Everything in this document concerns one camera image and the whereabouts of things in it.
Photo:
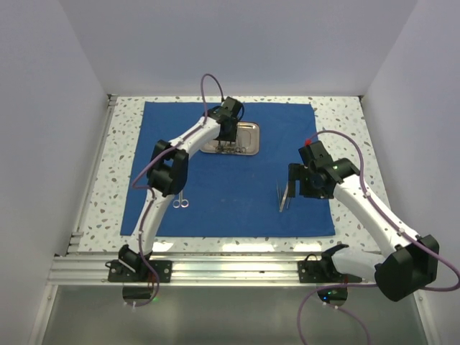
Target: speckled tabletop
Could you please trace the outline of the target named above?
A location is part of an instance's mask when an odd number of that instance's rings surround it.
[[[366,122],[357,97],[289,97],[289,96],[235,96],[243,102],[271,102],[311,104],[315,110],[316,128],[335,129],[352,136],[364,153],[365,177],[374,192],[388,204],[382,176],[375,159]],[[219,102],[219,97],[208,97],[209,102]],[[201,98],[171,97],[118,97],[111,119],[96,182],[91,193],[85,216],[80,223],[78,252],[117,252],[127,242],[120,236],[121,221],[134,151],[139,128],[148,102],[200,102]],[[359,166],[357,153],[345,139],[322,134],[325,144],[334,159],[349,158]],[[374,240],[351,214],[336,200],[330,200],[331,215],[336,230],[335,236],[325,237],[157,237],[155,252],[319,252],[332,247],[336,242],[356,246],[363,250],[377,251]]]

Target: gray floor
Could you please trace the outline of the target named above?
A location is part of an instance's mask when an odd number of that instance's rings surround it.
[[[151,305],[123,306],[120,287],[61,287],[44,344],[289,344],[310,288],[164,287]],[[351,289],[345,307],[369,327],[374,345],[426,344],[415,301],[393,303],[377,289]],[[366,344],[343,313],[307,302],[303,331],[311,345]]]

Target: metal tray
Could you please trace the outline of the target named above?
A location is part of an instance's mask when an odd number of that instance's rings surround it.
[[[223,155],[253,156],[259,152],[260,128],[254,122],[239,122],[235,142],[211,140],[203,145],[201,152]]]

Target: white wall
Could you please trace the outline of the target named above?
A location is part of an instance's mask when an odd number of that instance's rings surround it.
[[[416,0],[60,2],[107,93],[356,96]]]
[[[460,2],[419,0],[364,97],[396,213],[460,266]],[[436,285],[455,283],[440,267]],[[460,339],[460,292],[430,293],[443,344]]]
[[[0,3],[0,342],[25,344],[106,96],[56,0]]]

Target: blue mat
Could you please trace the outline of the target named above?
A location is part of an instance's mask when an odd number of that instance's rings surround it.
[[[189,162],[184,198],[188,208],[166,211],[158,236],[296,237],[334,235],[329,202],[296,197],[280,213],[276,181],[283,189],[288,164],[300,162],[299,147],[316,132],[310,105],[246,103],[244,121],[259,124],[255,156],[197,152]],[[157,140],[171,140],[193,126],[201,103],[146,103],[132,165],[131,182],[150,161]],[[139,184],[147,183],[147,178]],[[129,189],[121,235],[130,235],[145,200],[145,190]]]

